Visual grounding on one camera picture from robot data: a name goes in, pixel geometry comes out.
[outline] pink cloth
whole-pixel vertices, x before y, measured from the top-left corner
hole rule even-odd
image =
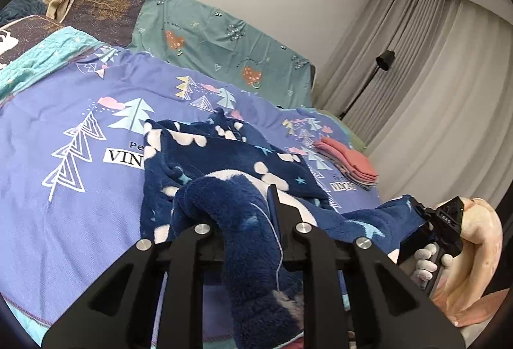
[[[378,176],[378,173],[370,163],[369,159],[362,153],[354,149],[349,149],[344,144],[330,137],[323,137],[321,141],[322,143],[327,144],[340,152],[356,170],[371,177]]]
[[[370,176],[354,168],[342,153],[330,145],[327,145],[321,141],[314,141],[314,146],[333,157],[335,161],[340,162],[343,167],[347,168],[347,171],[350,172],[353,177],[368,183],[375,183],[377,181],[376,176]]]
[[[366,185],[366,186],[375,186],[378,183],[377,177],[369,177],[367,175],[361,174],[358,170],[349,170],[346,168],[342,163],[335,158],[333,155],[329,154],[328,152],[319,149],[319,154],[323,155],[326,158],[329,158],[329,160],[340,170],[342,175],[344,175],[346,178],[348,178],[350,181],[355,181],[356,183],[360,185]]]

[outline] silver screw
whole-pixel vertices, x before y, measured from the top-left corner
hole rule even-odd
[[[310,233],[312,231],[312,225],[306,222],[301,222],[296,225],[296,230],[299,233]]]
[[[207,233],[210,232],[210,226],[207,225],[206,223],[200,223],[199,225],[196,225],[196,227],[194,228],[194,231],[198,235],[206,235]]]
[[[151,248],[151,241],[149,239],[140,239],[135,246],[139,251],[147,251]]]
[[[361,249],[369,249],[373,242],[369,238],[356,239],[356,246]]]

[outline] bed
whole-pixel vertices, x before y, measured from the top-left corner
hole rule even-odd
[[[141,237],[145,119],[204,121],[221,107],[272,145],[302,155],[337,212],[380,204],[375,188],[351,183],[311,149],[324,136],[351,142],[336,119],[308,108],[312,66],[305,58],[196,1],[107,0],[118,3],[108,9],[105,1],[73,0],[60,24],[35,15],[0,31],[12,45],[0,64],[42,70],[0,116],[0,246],[9,249],[0,261],[0,293],[39,344]],[[169,11],[157,12],[163,7]],[[152,72],[140,66],[143,59]],[[282,69],[286,77],[275,77]],[[204,341],[229,342],[227,295],[219,286],[204,295]]]

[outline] white glove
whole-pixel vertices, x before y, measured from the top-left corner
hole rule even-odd
[[[410,278],[422,289],[424,289],[427,285],[427,282],[433,278],[433,272],[438,269],[437,265],[429,260],[437,252],[438,247],[434,243],[430,243],[426,245],[425,248],[419,249],[417,252],[415,252],[414,257],[417,262],[415,271]],[[452,265],[452,256],[446,253],[442,257],[442,265],[446,269],[450,267]]]

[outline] teal blanket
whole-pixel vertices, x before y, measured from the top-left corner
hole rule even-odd
[[[146,0],[128,48],[234,84],[276,106],[311,104],[306,58],[243,20],[195,0]]]

